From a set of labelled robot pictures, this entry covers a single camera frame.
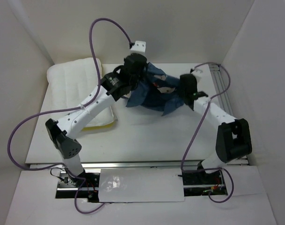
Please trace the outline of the blue printed pillowcase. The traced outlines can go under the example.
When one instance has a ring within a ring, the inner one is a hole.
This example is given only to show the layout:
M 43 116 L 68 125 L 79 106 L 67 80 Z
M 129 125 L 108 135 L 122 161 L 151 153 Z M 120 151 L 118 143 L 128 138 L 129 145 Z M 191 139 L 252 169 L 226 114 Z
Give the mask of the blue printed pillowcase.
M 184 104 L 192 106 L 193 94 L 185 95 L 184 82 L 166 74 L 152 63 L 148 63 L 146 77 L 128 97 L 126 107 L 142 106 L 168 115 Z

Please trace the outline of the white pillow yellow underside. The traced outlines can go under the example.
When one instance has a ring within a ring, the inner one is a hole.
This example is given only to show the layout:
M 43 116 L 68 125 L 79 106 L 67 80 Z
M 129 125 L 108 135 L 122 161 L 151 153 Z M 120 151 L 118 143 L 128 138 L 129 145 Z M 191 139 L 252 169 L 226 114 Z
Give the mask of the white pillow yellow underside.
M 47 70 L 51 91 L 51 111 L 77 107 L 98 85 L 93 58 L 56 64 Z M 109 128 L 115 123 L 109 107 L 90 121 L 82 131 Z

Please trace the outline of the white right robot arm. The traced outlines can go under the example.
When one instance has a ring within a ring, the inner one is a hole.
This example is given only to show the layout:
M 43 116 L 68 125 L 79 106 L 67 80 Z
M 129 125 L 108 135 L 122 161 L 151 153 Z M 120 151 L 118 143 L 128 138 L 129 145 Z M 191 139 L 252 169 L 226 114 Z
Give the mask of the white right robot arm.
M 212 180 L 213 172 L 252 152 L 249 124 L 245 119 L 237 119 L 213 103 L 212 99 L 216 95 L 209 97 L 205 92 L 198 91 L 197 78 L 193 74 L 180 76 L 178 94 L 193 112 L 202 116 L 182 157 L 180 165 L 182 170 L 189 149 L 203 122 L 208 121 L 217 131 L 215 150 L 197 166 L 197 180 L 206 184 Z

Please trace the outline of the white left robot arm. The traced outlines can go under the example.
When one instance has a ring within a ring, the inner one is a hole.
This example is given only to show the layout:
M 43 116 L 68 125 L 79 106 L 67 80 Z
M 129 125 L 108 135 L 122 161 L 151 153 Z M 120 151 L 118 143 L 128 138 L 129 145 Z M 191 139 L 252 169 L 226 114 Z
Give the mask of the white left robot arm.
M 68 181 L 74 187 L 83 185 L 87 177 L 80 162 L 81 145 L 76 140 L 78 133 L 99 113 L 136 89 L 145 78 L 146 71 L 146 57 L 132 53 L 124 59 L 123 65 L 101 79 L 100 85 L 79 104 L 78 109 L 58 120 L 46 121 L 48 135 L 62 157 L 65 171 L 69 175 Z

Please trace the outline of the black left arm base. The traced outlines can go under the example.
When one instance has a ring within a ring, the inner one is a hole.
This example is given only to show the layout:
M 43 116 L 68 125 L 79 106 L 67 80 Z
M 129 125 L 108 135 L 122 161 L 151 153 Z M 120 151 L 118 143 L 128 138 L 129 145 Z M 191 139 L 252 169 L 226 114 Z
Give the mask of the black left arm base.
M 86 172 L 86 181 L 83 185 L 83 180 L 72 178 L 65 169 L 54 167 L 50 169 L 50 175 L 57 179 L 56 199 L 73 199 L 76 195 L 77 198 L 86 199 L 89 203 L 98 203 L 98 188 L 100 181 L 100 171 L 88 170 Z

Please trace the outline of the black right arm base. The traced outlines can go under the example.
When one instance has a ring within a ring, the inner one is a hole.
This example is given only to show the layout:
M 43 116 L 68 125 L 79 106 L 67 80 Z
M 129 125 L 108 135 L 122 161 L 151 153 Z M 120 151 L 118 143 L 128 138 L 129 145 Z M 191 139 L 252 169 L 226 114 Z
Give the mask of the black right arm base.
M 221 171 L 182 173 L 184 196 L 227 195 L 227 188 Z

